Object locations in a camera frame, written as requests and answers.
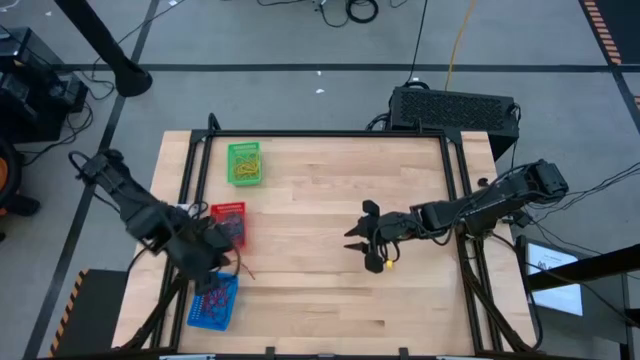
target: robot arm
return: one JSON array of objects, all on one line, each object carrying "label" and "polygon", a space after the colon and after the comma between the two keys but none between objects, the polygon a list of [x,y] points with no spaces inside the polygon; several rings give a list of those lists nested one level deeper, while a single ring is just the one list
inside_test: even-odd
[{"label": "robot arm", "polygon": [[481,236],[493,229],[499,218],[522,206],[535,202],[546,204],[562,199],[569,187],[555,164],[544,160],[514,168],[485,188],[455,201],[435,201],[410,207],[409,213],[391,212],[380,215],[380,208],[371,200],[363,202],[367,215],[345,236],[361,236],[368,242],[345,245],[365,254],[365,268],[374,273],[383,271],[388,260],[387,245],[396,249],[398,243],[410,239],[436,240],[448,230],[463,225],[471,236]]},{"label": "robot arm", "polygon": [[[84,158],[82,167],[74,156]],[[79,179],[102,187],[118,204],[120,219],[131,236],[154,255],[165,251],[182,276],[195,280],[196,293],[218,287],[217,274],[210,270],[228,265],[224,253],[234,249],[225,225],[215,224],[208,216],[193,219],[187,211],[156,199],[131,177],[116,150],[102,151],[92,158],[71,152],[69,160]]]}]

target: plastic basket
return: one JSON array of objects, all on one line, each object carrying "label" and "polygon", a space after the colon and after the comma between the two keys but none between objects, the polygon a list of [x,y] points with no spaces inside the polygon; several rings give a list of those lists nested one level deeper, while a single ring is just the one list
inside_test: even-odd
[{"label": "plastic basket", "polygon": [[193,297],[187,325],[217,331],[227,330],[238,292],[238,278],[220,272],[218,277],[220,278],[219,288]]},{"label": "plastic basket", "polygon": [[235,186],[260,184],[262,181],[260,143],[230,144],[227,166],[227,180],[230,184]]}]

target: blue basket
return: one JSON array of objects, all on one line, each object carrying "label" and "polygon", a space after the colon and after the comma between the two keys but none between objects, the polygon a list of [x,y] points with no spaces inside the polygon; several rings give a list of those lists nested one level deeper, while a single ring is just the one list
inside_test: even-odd
[{"label": "blue basket", "polygon": [[218,277],[218,289],[193,297],[187,325],[217,331],[227,330],[238,292],[238,278],[226,273],[218,273]]}]

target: wooden table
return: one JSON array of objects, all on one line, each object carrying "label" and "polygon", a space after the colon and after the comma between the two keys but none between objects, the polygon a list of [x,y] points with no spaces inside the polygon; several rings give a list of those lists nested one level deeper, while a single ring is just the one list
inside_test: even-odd
[{"label": "wooden table", "polygon": [[[189,136],[170,131],[162,141],[151,192],[168,203],[178,200]],[[465,133],[463,139],[473,185],[480,177],[495,178],[486,134]],[[243,141],[261,143],[260,186],[227,184],[227,145]],[[401,260],[379,275],[364,269],[362,254],[342,247],[359,241],[343,234],[362,215],[365,199],[376,201],[385,213],[447,198],[437,139],[214,138],[204,200],[246,202],[248,246],[242,260],[255,280],[241,272],[226,332],[184,324],[179,351],[259,354],[275,346],[279,354],[394,355],[407,347],[412,355],[473,354],[455,241],[444,247],[430,241],[403,243]],[[499,225],[496,232],[510,239],[508,227]],[[496,305],[533,344],[516,257],[498,241],[486,241],[485,251]],[[165,255],[145,254],[133,268],[114,346],[128,340],[156,304],[165,261]],[[192,296],[193,286],[187,313]],[[168,344],[172,308],[163,344]],[[482,306],[479,313],[490,349]]]}]

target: gray floor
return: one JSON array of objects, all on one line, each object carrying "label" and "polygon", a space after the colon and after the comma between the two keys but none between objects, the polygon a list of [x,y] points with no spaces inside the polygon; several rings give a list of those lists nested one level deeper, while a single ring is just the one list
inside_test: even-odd
[{"label": "gray floor", "polygon": [[[149,0],[91,1],[119,38],[145,16]],[[311,3],[259,7],[254,1],[187,0],[154,21],[141,63],[409,63],[421,0],[391,9],[381,2],[369,25],[327,27]],[[446,64],[468,0],[431,0],[418,56]],[[158,11],[169,6],[160,1]],[[341,6],[327,17],[338,22]],[[23,0],[0,13],[4,26],[31,26],[68,63],[90,63],[95,52],[52,0]],[[137,33],[123,43],[130,54]],[[457,63],[604,65],[605,59],[576,0],[479,2],[463,37]],[[165,130],[205,126],[215,112],[226,129],[362,129],[386,110],[392,88],[406,72],[156,72],[154,85],[126,100],[112,147],[120,149],[136,179],[149,186]],[[109,78],[108,73],[98,77]],[[416,73],[434,89],[446,74]],[[640,94],[640,74],[625,74]],[[104,91],[99,85],[96,92]],[[516,163],[541,157],[556,162],[572,190],[586,189],[640,157],[638,131],[608,73],[454,73],[450,90],[513,96],[523,109]],[[43,205],[29,219],[6,217],[9,238],[0,243],[0,359],[23,355],[76,211],[82,186],[66,160],[69,149],[97,149],[115,96],[90,102],[93,126],[68,147],[51,151],[25,170],[23,191]],[[39,148],[41,144],[31,145]],[[505,156],[498,169],[510,161]],[[637,241],[633,215],[640,195],[631,178],[594,195],[544,224],[565,240],[610,251]],[[537,230],[527,234],[540,238]],[[45,355],[78,271],[126,268],[134,242],[109,208],[93,202],[60,291],[40,354]],[[630,280],[632,304],[640,286]],[[557,326],[545,326],[543,348],[559,355],[612,358],[617,346]]]}]

